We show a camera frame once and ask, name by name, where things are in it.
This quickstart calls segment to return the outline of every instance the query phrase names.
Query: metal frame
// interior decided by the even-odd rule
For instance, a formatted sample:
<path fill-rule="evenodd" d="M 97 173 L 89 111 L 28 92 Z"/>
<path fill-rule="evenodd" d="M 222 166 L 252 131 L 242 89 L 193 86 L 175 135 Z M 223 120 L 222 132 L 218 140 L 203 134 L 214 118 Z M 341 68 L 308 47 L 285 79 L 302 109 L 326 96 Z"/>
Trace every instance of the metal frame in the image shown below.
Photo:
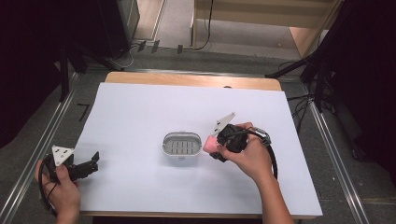
<path fill-rule="evenodd" d="M 349 177 L 347 172 L 347 168 L 345 167 L 343 160 L 338 152 L 338 148 L 332 139 L 332 135 L 330 130 L 326 124 L 326 120 L 323 117 L 323 114 L 318 112 L 318 109 L 315 105 L 311 104 L 311 111 L 315 118 L 315 122 L 318 125 L 318 129 L 323 138 L 324 144 L 329 152 L 330 159 L 332 160 L 332 166 L 337 174 L 337 177 L 340 181 L 343 192 L 345 193 L 346 200 L 349 204 L 350 210 L 352 212 L 353 217 L 355 218 L 356 223 L 360 224 L 369 224 L 370 221 L 364 211 L 363 205 L 361 203 L 361 198 L 356 191 L 352 180 Z"/>
<path fill-rule="evenodd" d="M 136 73 L 165 73 L 165 74 L 182 74 L 182 75 L 198 75 L 209 77 L 262 77 L 261 74 L 245 74 L 245 73 L 216 73 L 216 72 L 197 72 L 197 71 L 180 71 L 180 70 L 162 70 L 162 69 L 131 69 L 123 72 Z"/>

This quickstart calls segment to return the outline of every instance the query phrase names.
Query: cable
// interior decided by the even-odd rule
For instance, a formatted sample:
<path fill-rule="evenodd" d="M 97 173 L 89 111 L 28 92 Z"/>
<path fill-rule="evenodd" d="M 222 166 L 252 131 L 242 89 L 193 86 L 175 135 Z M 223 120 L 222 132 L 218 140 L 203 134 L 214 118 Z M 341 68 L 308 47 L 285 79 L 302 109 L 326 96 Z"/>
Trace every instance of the cable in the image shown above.
<path fill-rule="evenodd" d="M 306 98 L 306 97 L 313 97 L 313 94 L 307 94 L 307 95 L 302 95 L 302 96 L 294 96 L 294 97 L 289 97 L 287 98 L 288 101 L 293 101 L 293 100 L 298 100 L 301 98 Z"/>
<path fill-rule="evenodd" d="M 198 48 L 198 49 L 189 48 L 189 49 L 183 49 L 183 50 L 200 50 L 200 49 L 203 49 L 207 45 L 207 43 L 209 42 L 209 39 L 210 39 L 210 22 L 212 22 L 212 12 L 213 12 L 213 1 L 214 0 L 212 0 L 212 3 L 210 4 L 209 22 L 207 24 L 207 39 L 206 39 L 205 44 L 203 46 L 201 46 L 200 48 Z"/>
<path fill-rule="evenodd" d="M 49 195 L 47 195 L 47 201 L 50 200 L 50 195 L 51 195 L 51 193 L 53 192 L 53 190 L 56 188 L 56 186 L 58 186 L 57 183 L 55 183 L 55 185 L 54 185 L 54 186 L 52 187 L 52 189 L 49 191 Z"/>
<path fill-rule="evenodd" d="M 267 146 L 267 150 L 268 150 L 268 153 L 270 154 L 271 162 L 273 164 L 274 177 L 275 177 L 275 179 L 277 179 L 277 163 L 276 163 L 274 150 L 272 149 L 271 146 Z"/>
<path fill-rule="evenodd" d="M 289 61 L 289 62 L 280 63 L 280 64 L 277 66 L 277 71 L 280 70 L 280 66 L 282 66 L 283 64 L 286 64 L 286 63 L 297 63 L 297 61 Z"/>
<path fill-rule="evenodd" d="M 127 67 L 131 66 L 134 63 L 134 57 L 132 56 L 132 50 L 137 48 L 138 46 L 139 45 L 132 44 L 131 49 L 129 50 L 129 55 L 131 56 L 131 62 L 128 65 L 118 64 L 118 63 L 114 62 L 112 58 L 110 58 L 110 61 L 113 62 L 116 66 L 118 66 L 120 68 L 127 68 Z"/>
<path fill-rule="evenodd" d="M 239 132 L 235 132 L 235 133 L 229 133 L 229 134 L 225 135 L 224 138 L 228 139 L 228 138 L 231 137 L 231 136 L 235 136 L 235 135 L 239 135 L 239 134 L 244 134 L 244 133 L 251 133 L 251 134 L 253 134 L 253 135 L 256 135 L 256 136 L 260 137 L 260 139 L 262 139 L 262 136 L 261 136 L 261 135 L 259 135 L 258 133 L 255 133 L 255 132 L 253 132 L 253 131 L 251 131 L 251 130 L 243 130 L 243 131 L 239 131 Z"/>
<path fill-rule="evenodd" d="M 296 117 L 296 116 L 298 116 L 298 114 L 300 113 L 300 111 L 304 109 L 304 106 L 302 106 L 302 107 L 300 107 L 299 109 L 297 109 L 297 108 L 299 107 L 299 105 L 302 104 L 302 103 L 305 102 L 305 101 L 308 101 L 308 100 L 309 100 L 309 98 L 303 99 L 302 101 L 300 101 L 300 102 L 297 104 L 297 106 L 294 107 L 294 113 L 292 114 L 292 117 L 293 117 L 293 118 Z"/>
<path fill-rule="evenodd" d="M 297 124 L 297 128 L 296 128 L 297 134 L 300 133 L 301 124 L 303 123 L 303 119 L 304 119 L 304 116 L 305 116 L 305 112 L 306 112 L 306 109 L 308 108 L 308 105 L 309 105 L 309 104 L 311 104 L 311 103 L 310 103 L 309 101 L 306 101 L 306 104 L 305 104 L 305 107 L 304 107 L 303 115 L 301 116 L 301 118 L 300 118 L 300 120 L 299 120 L 299 122 L 298 122 L 298 124 Z"/>
<path fill-rule="evenodd" d="M 46 197 L 46 194 L 44 192 L 44 187 L 43 187 L 43 169 L 44 169 L 44 165 L 51 159 L 51 157 L 49 155 L 46 156 L 46 158 L 44 158 L 44 160 L 41 162 L 40 164 L 40 168 L 38 169 L 38 189 L 40 191 L 40 195 L 41 195 L 41 201 L 44 204 L 45 208 L 47 211 L 50 211 L 53 215 L 57 216 L 56 211 L 52 208 L 52 206 L 50 205 L 49 202 L 49 197 L 50 194 L 52 193 L 52 191 L 55 189 L 55 187 L 57 186 L 57 184 L 55 184 L 55 186 L 51 189 L 51 191 L 49 192 L 48 197 Z"/>

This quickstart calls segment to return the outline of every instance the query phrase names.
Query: wooden table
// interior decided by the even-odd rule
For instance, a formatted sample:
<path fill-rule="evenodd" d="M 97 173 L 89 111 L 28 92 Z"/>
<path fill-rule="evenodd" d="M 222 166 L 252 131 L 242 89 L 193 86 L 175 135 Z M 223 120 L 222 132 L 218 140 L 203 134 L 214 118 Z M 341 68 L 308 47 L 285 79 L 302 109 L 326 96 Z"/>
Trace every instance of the wooden table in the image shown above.
<path fill-rule="evenodd" d="M 324 29 L 329 29 L 341 0 L 215 0 L 212 20 L 290 27 L 297 49 L 307 56 Z M 211 0 L 195 0 L 192 46 L 195 48 L 197 19 L 209 19 Z"/>
<path fill-rule="evenodd" d="M 215 77 L 202 76 L 199 74 L 181 75 L 111 72 L 107 75 L 106 82 L 221 88 L 228 86 L 236 89 L 282 91 L 279 81 L 276 79 L 254 77 Z"/>

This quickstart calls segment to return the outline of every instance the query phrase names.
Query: person's left hand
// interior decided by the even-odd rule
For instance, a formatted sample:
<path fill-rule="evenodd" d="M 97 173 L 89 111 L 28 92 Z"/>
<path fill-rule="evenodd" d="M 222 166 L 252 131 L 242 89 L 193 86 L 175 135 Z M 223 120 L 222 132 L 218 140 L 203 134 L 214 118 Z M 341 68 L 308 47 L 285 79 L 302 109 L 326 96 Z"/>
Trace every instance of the person's left hand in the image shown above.
<path fill-rule="evenodd" d="M 35 180 L 38 182 L 39 168 L 43 161 L 39 160 L 35 167 Z M 58 213 L 58 221 L 65 219 L 70 222 L 76 223 L 79 216 L 79 208 L 81 205 L 81 196 L 78 191 L 77 183 L 73 183 L 70 180 L 67 168 L 62 164 L 56 167 L 56 175 L 59 179 L 59 184 L 54 188 L 55 183 L 51 182 L 47 175 L 42 175 L 43 187 L 46 196 L 53 189 L 49 195 L 49 200 L 52 205 L 56 208 Z"/>

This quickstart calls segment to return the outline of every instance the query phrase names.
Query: black cable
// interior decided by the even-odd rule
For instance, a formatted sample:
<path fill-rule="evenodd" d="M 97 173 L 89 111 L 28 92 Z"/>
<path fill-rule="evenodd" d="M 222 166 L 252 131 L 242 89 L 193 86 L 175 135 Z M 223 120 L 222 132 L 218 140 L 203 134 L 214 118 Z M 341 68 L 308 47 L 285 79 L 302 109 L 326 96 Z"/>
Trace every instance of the black cable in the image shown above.
<path fill-rule="evenodd" d="M 277 179 L 277 163 L 276 163 L 276 158 L 275 158 L 275 153 L 271 147 L 271 145 L 267 146 L 268 153 L 270 154 L 271 162 L 273 164 L 273 170 L 274 170 L 274 177 Z"/>
<path fill-rule="evenodd" d="M 49 192 L 48 197 L 46 197 L 46 194 L 44 193 L 44 186 L 43 186 L 43 169 L 44 169 L 44 165 L 51 159 L 50 155 L 47 155 L 46 158 L 44 158 L 44 160 L 41 162 L 40 164 L 40 168 L 38 169 L 38 189 L 40 191 L 40 195 L 41 195 L 41 201 L 43 202 L 45 209 L 47 211 L 50 211 L 54 216 L 57 216 L 56 211 L 52 208 L 52 206 L 50 205 L 49 202 L 49 198 L 50 198 L 50 194 L 52 193 L 52 191 L 55 189 L 55 187 L 57 186 L 57 184 L 55 184 L 55 186 L 51 189 L 51 191 Z"/>
<path fill-rule="evenodd" d="M 301 111 L 301 108 L 298 109 L 299 105 L 302 104 L 304 101 L 307 101 L 307 100 L 308 100 L 308 98 L 303 99 L 302 101 L 300 101 L 300 102 L 297 104 L 297 106 L 294 107 L 294 113 L 291 115 L 293 118 L 294 118 L 295 116 L 297 116 L 297 115 L 299 114 L 299 112 Z"/>
<path fill-rule="evenodd" d="M 56 188 L 56 186 L 58 186 L 57 183 L 55 183 L 55 185 L 54 185 L 54 186 L 52 187 L 52 189 L 49 191 L 49 195 L 47 195 L 47 201 L 50 200 L 50 195 L 51 195 L 51 193 L 53 192 L 53 190 Z"/>
<path fill-rule="evenodd" d="M 207 42 L 209 42 L 209 39 L 210 39 L 210 22 L 212 21 L 212 11 L 213 11 L 213 0 L 212 0 L 212 4 L 210 5 L 209 22 L 207 23 L 207 40 L 206 40 L 206 43 L 202 47 L 200 47 L 198 49 L 193 49 L 193 50 L 203 49 L 207 45 Z"/>
<path fill-rule="evenodd" d="M 302 96 L 294 96 L 294 97 L 289 97 L 287 98 L 288 101 L 293 101 L 293 100 L 298 100 L 301 98 L 308 98 L 308 97 L 313 97 L 313 94 L 306 94 L 306 95 L 302 95 Z"/>
<path fill-rule="evenodd" d="M 244 134 L 244 133 L 251 133 L 253 135 L 256 135 L 256 136 L 260 137 L 260 139 L 262 139 L 261 135 L 259 135 L 258 133 L 255 133 L 255 132 L 253 132 L 251 130 L 243 130 L 243 131 L 239 131 L 239 132 L 235 132 L 235 133 L 229 133 L 229 134 L 225 135 L 224 138 L 228 139 L 231 136 L 235 136 L 235 135 L 238 135 L 238 134 Z"/>
<path fill-rule="evenodd" d="M 305 116 L 305 112 L 306 112 L 306 109 L 308 108 L 308 105 L 309 105 L 309 104 L 310 104 L 310 102 L 309 102 L 309 101 L 306 101 L 306 104 L 305 104 L 305 107 L 304 107 L 303 115 L 301 116 L 301 118 L 300 118 L 300 120 L 299 120 L 299 122 L 298 122 L 298 124 L 297 124 L 297 128 L 296 128 L 297 134 L 300 133 L 301 124 L 303 123 L 303 119 L 304 119 L 304 116 Z"/>
<path fill-rule="evenodd" d="M 283 64 L 286 64 L 286 63 L 297 63 L 297 61 L 289 61 L 289 62 L 280 63 L 280 64 L 277 66 L 277 71 L 280 70 L 280 66 L 282 66 Z"/>

